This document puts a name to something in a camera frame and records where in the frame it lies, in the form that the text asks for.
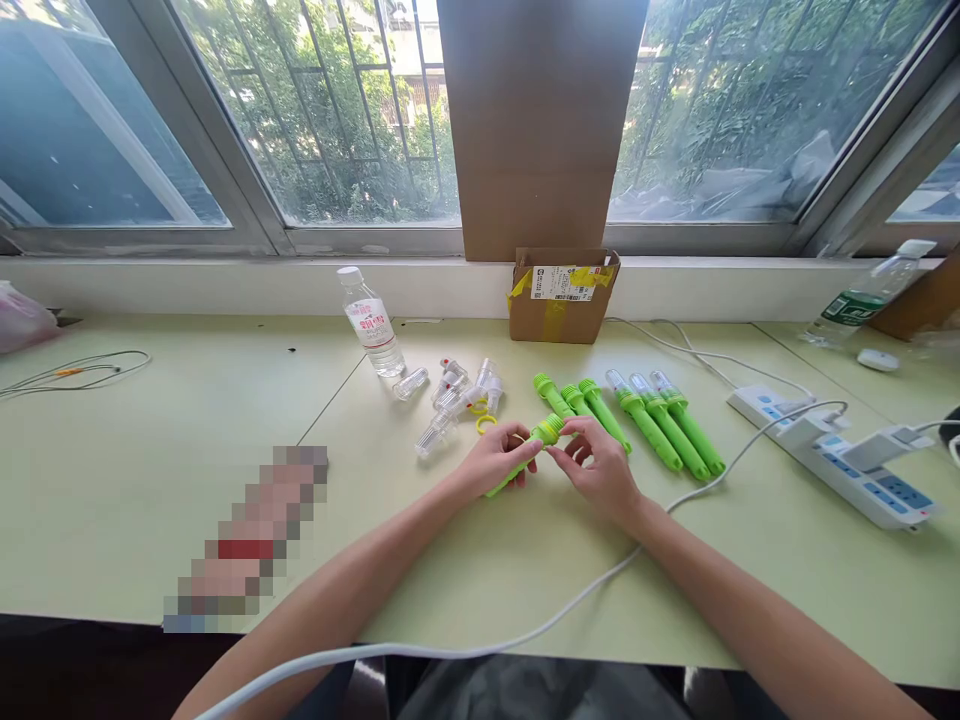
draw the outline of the window sill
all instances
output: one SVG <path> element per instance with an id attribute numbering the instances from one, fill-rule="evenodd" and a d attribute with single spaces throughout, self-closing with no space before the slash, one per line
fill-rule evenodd
<path id="1" fill-rule="evenodd" d="M 804 321 L 875 260 L 625 257 L 608 315 L 701 322 Z M 359 266 L 390 313 L 505 318 L 511 263 L 462 258 L 0 259 L 0 279 L 84 313 L 339 315 L 336 269 Z M 938 260 L 925 260 L 929 270 Z"/>

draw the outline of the green plastic tube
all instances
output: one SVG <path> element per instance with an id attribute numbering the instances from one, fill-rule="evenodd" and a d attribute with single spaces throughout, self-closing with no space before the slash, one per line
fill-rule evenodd
<path id="1" fill-rule="evenodd" d="M 630 386 L 627 385 L 627 381 L 623 379 L 623 376 L 616 370 L 607 370 L 607 382 L 610 383 L 613 392 L 616 393 L 620 407 L 627 415 L 633 418 L 637 427 L 640 428 L 640 432 L 643 433 L 647 442 L 650 443 L 650 447 L 653 448 L 653 451 L 663 461 L 663 464 L 674 472 L 682 470 L 683 460 L 677 455 L 677 451 L 673 449 L 673 445 L 667 440 L 667 436 L 663 434 L 663 430 L 660 429 L 644 409 L 643 400 L 630 389 Z"/>
<path id="2" fill-rule="evenodd" d="M 557 440 L 560 439 L 560 431 L 563 429 L 563 420 L 561 420 L 556 414 L 550 413 L 547 415 L 547 419 L 543 422 L 537 423 L 537 426 L 530 431 L 530 439 L 527 442 L 532 442 L 534 440 L 542 440 L 543 446 L 547 445 L 556 445 Z M 504 479 L 502 483 L 497 485 L 493 490 L 487 493 L 487 497 L 493 497 L 498 492 L 503 490 L 511 480 L 513 480 L 517 475 L 520 474 L 520 471 L 523 470 L 527 465 L 530 464 L 530 460 L 527 460 L 525 463 L 517 465 L 513 470 L 510 471 L 510 474 Z"/>
<path id="3" fill-rule="evenodd" d="M 627 441 L 627 436 L 623 434 L 623 430 L 620 429 L 620 423 L 617 422 L 617 419 L 613 416 L 613 413 L 610 412 L 610 408 L 607 407 L 607 404 L 603 401 L 603 394 L 600 390 L 600 386 L 597 385 L 590 378 L 580 381 L 580 392 L 583 393 L 584 398 L 587 400 L 587 405 L 590 406 L 590 409 L 593 410 L 593 414 L 597 416 L 597 420 L 600 421 L 600 424 L 603 425 L 604 429 L 611 435 L 614 439 L 623 445 L 623 449 L 627 451 L 627 455 L 633 452 L 633 446 Z"/>
<path id="4" fill-rule="evenodd" d="M 630 384 L 633 385 L 633 389 L 637 391 L 637 395 L 643 400 L 643 405 L 647 413 L 649 413 L 650 417 L 654 419 L 654 422 L 660 426 L 660 429 L 663 430 L 663 434 L 667 436 L 670 444 L 673 445 L 674 450 L 680 455 L 680 459 L 683 460 L 683 464 L 687 466 L 690 473 L 701 482 L 707 480 L 710 477 L 710 470 L 707 468 L 707 464 L 667 411 L 667 401 L 660 397 L 660 395 L 647 384 L 647 381 L 643 379 L 643 375 L 633 373 L 633 375 L 630 376 Z"/>
<path id="5" fill-rule="evenodd" d="M 667 410 L 673 415 L 673 419 L 677 421 L 677 425 L 683 430 L 683 434 L 693 443 L 710 472 L 713 475 L 720 475 L 727 469 L 727 465 L 720 457 L 720 453 L 707 439 L 703 430 L 700 429 L 700 425 L 687 411 L 690 402 L 660 370 L 654 370 L 650 373 L 650 379 L 653 381 L 653 386 L 657 389 L 657 392 L 660 393 L 660 397 L 667 401 Z"/>
<path id="6" fill-rule="evenodd" d="M 537 395 L 550 403 L 550 407 L 560 417 L 573 417 L 576 414 L 567 405 L 560 391 L 557 390 L 556 384 L 546 373 L 538 373 L 534 376 L 533 387 L 537 389 Z"/>
<path id="7" fill-rule="evenodd" d="M 593 414 L 593 410 L 587 405 L 587 401 L 583 399 L 583 393 L 580 392 L 580 388 L 576 385 L 567 385 L 560 391 L 560 394 L 566 403 L 573 408 L 574 414 L 592 418 L 597 417 Z"/>

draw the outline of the light green desk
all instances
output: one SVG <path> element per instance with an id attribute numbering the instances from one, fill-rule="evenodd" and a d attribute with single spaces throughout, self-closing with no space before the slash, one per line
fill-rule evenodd
<path id="1" fill-rule="evenodd" d="M 267 327 L 257 328 L 260 322 Z M 69 340 L 74 345 L 61 340 L 0 362 L 0 383 L 116 346 L 150 350 L 155 361 L 114 388 L 70 396 L 72 404 L 51 395 L 0 404 L 0 442 L 14 457 L 5 480 L 12 501 L 0 508 L 0 612 L 158 622 L 162 596 L 189 572 L 203 541 L 215 537 L 229 504 L 243 499 L 264 453 L 303 436 L 302 444 L 328 446 L 327 502 L 316 506 L 299 557 L 275 585 L 279 601 L 318 564 L 438 482 L 476 438 L 464 419 L 457 442 L 419 462 L 413 445 L 433 414 L 432 387 L 411 403 L 394 401 L 390 383 L 358 364 L 356 340 L 340 318 L 131 317 L 85 325 Z M 624 374 L 659 368 L 692 399 L 728 459 L 754 432 L 726 405 L 728 389 L 695 359 L 627 326 L 605 326 L 593 346 L 514 343 L 504 321 L 397 327 L 409 366 L 426 366 L 434 382 L 442 356 L 471 373 L 493 358 L 503 374 L 505 419 L 532 425 L 549 412 L 533 391 L 537 372 L 560 383 L 586 376 L 602 382 L 610 367 Z M 849 401 L 857 432 L 889 423 L 753 326 L 685 327 L 702 349 L 732 353 L 821 397 Z M 275 335 L 257 335 L 265 329 Z M 288 346 L 298 352 L 288 354 Z M 724 370 L 737 383 L 757 381 L 742 368 Z M 666 471 L 622 417 L 644 492 L 667 502 L 695 487 Z M 220 455 L 228 451 L 238 459 L 224 464 Z M 107 462 L 111 453 L 119 459 Z M 468 508 L 364 639 L 441 647 L 509 639 L 542 624 L 631 549 L 547 456 L 541 468 L 525 491 Z M 948 509 L 919 535 L 877 529 L 762 441 L 726 487 L 677 517 L 892 679 L 960 688 L 960 483 L 934 453 L 903 458 L 895 469 Z M 735 666 L 643 558 L 522 652 Z"/>
<path id="2" fill-rule="evenodd" d="M 796 323 L 758 323 L 757 327 L 891 422 L 916 425 L 943 419 L 960 406 L 960 365 L 951 365 L 930 350 L 873 328 L 861 329 L 847 348 L 838 351 L 800 340 L 803 326 Z M 864 348 L 896 355 L 900 369 L 881 373 L 865 368 L 856 358 Z"/>
<path id="3" fill-rule="evenodd" d="M 343 318 L 113 316 L 0 358 L 0 387 L 130 348 L 153 362 L 111 387 L 0 401 L 0 613 L 158 624 L 363 357 Z"/>

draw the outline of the green handle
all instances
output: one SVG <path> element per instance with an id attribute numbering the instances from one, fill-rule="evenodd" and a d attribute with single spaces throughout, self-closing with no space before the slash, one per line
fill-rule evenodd
<path id="1" fill-rule="evenodd" d="M 597 420 L 600 421 L 604 429 L 610 433 L 617 442 L 623 445 L 623 449 L 627 451 L 627 455 L 632 453 L 633 446 L 627 441 L 627 436 L 624 435 L 623 430 L 620 429 L 620 423 L 617 422 L 613 413 L 610 412 L 610 408 L 608 408 L 607 404 L 603 401 L 599 386 L 593 380 L 587 378 L 586 380 L 580 381 L 580 391 L 586 398 L 587 405 L 593 410 L 593 414 L 597 416 Z"/>
<path id="2" fill-rule="evenodd" d="M 703 462 L 703 458 L 700 457 L 700 454 L 696 448 L 693 447 L 690 440 L 687 439 L 687 436 L 683 434 L 680 426 L 677 425 L 673 417 L 670 416 L 670 413 L 667 412 L 667 408 L 660 405 L 649 408 L 649 412 L 653 419 L 656 420 L 657 425 L 660 426 L 660 429 L 663 430 L 663 434 L 667 436 L 670 444 L 673 445 L 679 453 L 683 464 L 690 469 L 693 476 L 701 481 L 709 478 L 710 470 L 707 469 L 706 463 Z"/>
<path id="3" fill-rule="evenodd" d="M 650 447 L 657 453 L 657 456 L 663 461 L 663 464 L 674 472 L 682 470 L 683 460 L 677 455 L 677 451 L 673 449 L 673 445 L 667 440 L 667 436 L 663 434 L 663 430 L 653 421 L 650 414 L 643 409 L 643 401 L 631 393 L 620 401 L 620 407 L 633 418 L 637 427 L 640 428 L 640 432 L 643 433 L 647 442 L 650 443 Z"/>
<path id="4" fill-rule="evenodd" d="M 533 387 L 536 388 L 540 397 L 550 403 L 550 407 L 557 415 L 562 418 L 574 416 L 575 413 L 560 395 L 556 384 L 545 373 L 538 373 L 534 376 Z"/>
<path id="5" fill-rule="evenodd" d="M 577 415 L 596 418 L 593 410 L 587 407 L 587 401 L 583 399 L 583 393 L 576 385 L 567 385 L 562 391 L 563 399 L 567 401 L 573 412 Z"/>
<path id="6" fill-rule="evenodd" d="M 720 475 L 723 473 L 723 471 L 727 469 L 726 463 L 723 462 L 720 453 L 716 451 L 707 439 L 707 436 L 703 433 L 703 430 L 700 429 L 697 421 L 687 412 L 686 408 L 677 403 L 670 405 L 669 411 L 670 414 L 673 415 L 674 420 L 677 421 L 677 425 L 683 430 L 684 435 L 687 436 L 693 444 L 693 447 L 696 448 L 697 453 L 703 458 L 711 474 Z"/>
<path id="7" fill-rule="evenodd" d="M 556 445 L 557 441 L 560 439 L 560 431 L 563 429 L 563 420 L 557 417 L 555 414 L 551 413 L 547 416 L 547 419 L 541 423 L 538 423 L 537 426 L 530 431 L 530 439 L 525 442 L 533 442 L 534 440 L 542 440 L 543 447 L 547 445 Z M 498 492 L 503 490 L 507 484 L 513 480 L 517 475 L 520 474 L 527 465 L 530 464 L 530 460 L 527 460 L 525 463 L 520 463 L 513 470 L 510 471 L 510 474 L 504 479 L 502 483 L 497 485 L 493 490 L 486 494 L 487 497 L 493 497 Z"/>

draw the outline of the power strip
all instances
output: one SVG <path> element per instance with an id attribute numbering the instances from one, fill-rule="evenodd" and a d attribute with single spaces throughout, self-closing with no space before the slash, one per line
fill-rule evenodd
<path id="1" fill-rule="evenodd" d="M 740 388 L 727 403 L 757 427 L 782 417 L 788 404 L 763 385 Z M 839 456 L 851 444 L 839 435 L 825 435 L 805 447 L 786 447 L 777 435 L 795 422 L 781 420 L 766 434 L 879 527 L 916 532 L 918 525 L 941 511 L 940 505 L 882 466 L 860 472 L 847 465 Z"/>

